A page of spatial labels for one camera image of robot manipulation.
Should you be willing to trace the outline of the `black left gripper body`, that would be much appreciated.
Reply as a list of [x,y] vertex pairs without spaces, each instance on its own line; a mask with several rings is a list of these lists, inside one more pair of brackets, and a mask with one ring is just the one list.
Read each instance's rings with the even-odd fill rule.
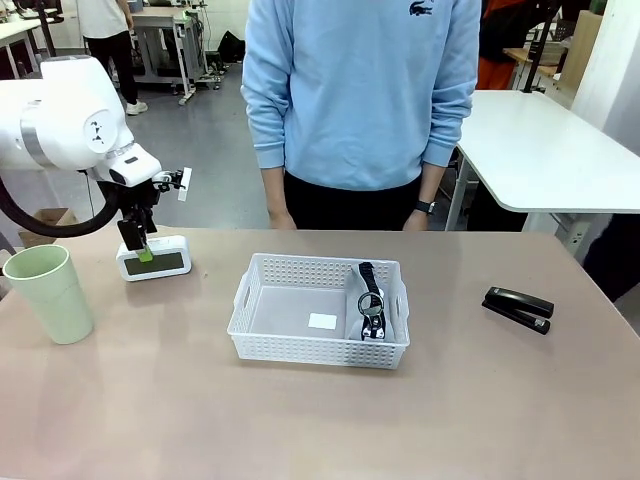
[[152,219],[153,207],[159,201],[160,191],[151,180],[134,187],[106,181],[98,181],[97,184],[105,200],[104,207],[97,214],[98,219],[110,221],[118,211],[124,218],[139,214],[147,221]]

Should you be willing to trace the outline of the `person's right hand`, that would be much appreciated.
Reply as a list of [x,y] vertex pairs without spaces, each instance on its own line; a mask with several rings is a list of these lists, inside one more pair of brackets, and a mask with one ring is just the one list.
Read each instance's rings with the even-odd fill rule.
[[269,225],[277,230],[296,230],[297,226],[286,208],[269,209]]

